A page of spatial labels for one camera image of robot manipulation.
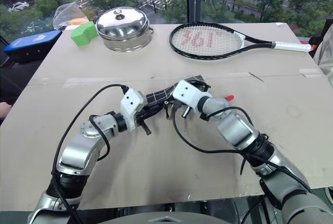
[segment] cardboard surface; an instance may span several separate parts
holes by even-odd
[[[243,32],[253,27],[253,35],[258,38],[259,31],[266,32],[267,27],[277,27],[275,24],[242,26]],[[154,41],[157,42],[159,34],[174,28],[153,27],[157,33]],[[272,29],[266,34],[278,35],[275,32],[280,31],[285,34],[285,41],[296,41],[296,37],[285,28]],[[104,48],[98,40],[92,40],[93,45],[84,48],[93,48],[96,44],[100,46],[97,52],[101,54],[88,57],[89,53],[92,54],[89,48],[84,52],[75,47],[75,51],[71,52],[71,44],[74,43],[70,41],[70,32],[65,32],[1,125],[0,210],[34,209],[50,182],[54,152],[63,132],[84,103],[101,87],[120,81],[147,94],[192,74],[203,75],[212,86],[214,96],[234,95],[233,105],[249,113],[254,125],[267,133],[270,141],[299,167],[312,188],[332,184],[333,89],[307,54],[267,49],[258,50],[260,55],[246,52],[248,54],[226,59],[227,62],[206,63],[179,56],[172,51],[158,51],[158,48],[166,46],[160,44],[154,47],[156,43],[152,42],[149,46],[154,51],[145,52],[147,46],[136,52],[136,55],[142,55],[140,61],[136,61],[138,56],[133,56],[129,58],[132,62],[122,59],[123,63],[117,59],[112,67],[107,67],[106,60],[110,58],[105,57],[105,51],[115,52]],[[270,64],[262,59],[262,51],[272,53],[270,58],[275,61]],[[257,59],[257,63],[248,61],[259,57],[261,60]],[[66,58],[69,62],[63,63],[61,60]],[[87,61],[91,58],[98,59],[101,64]],[[155,71],[157,62],[145,62],[145,69],[138,69],[144,63],[144,58],[159,58],[163,69]],[[122,74],[125,64],[127,70]],[[250,69],[247,69],[249,65],[261,72],[260,77],[250,74]],[[81,123],[89,115],[118,111],[121,98],[120,89],[109,89],[100,94],[78,118],[64,147],[68,140],[79,133]],[[180,114],[177,120],[180,130],[194,144],[206,149],[230,148],[214,126],[193,114],[189,115],[187,122]],[[241,157],[234,154],[202,154],[191,149],[177,137],[172,121],[165,119],[164,111],[146,123],[152,130],[150,136],[138,128],[111,140],[108,158],[96,165],[83,191],[81,209],[262,193],[259,178],[248,164],[244,174],[239,175]]]

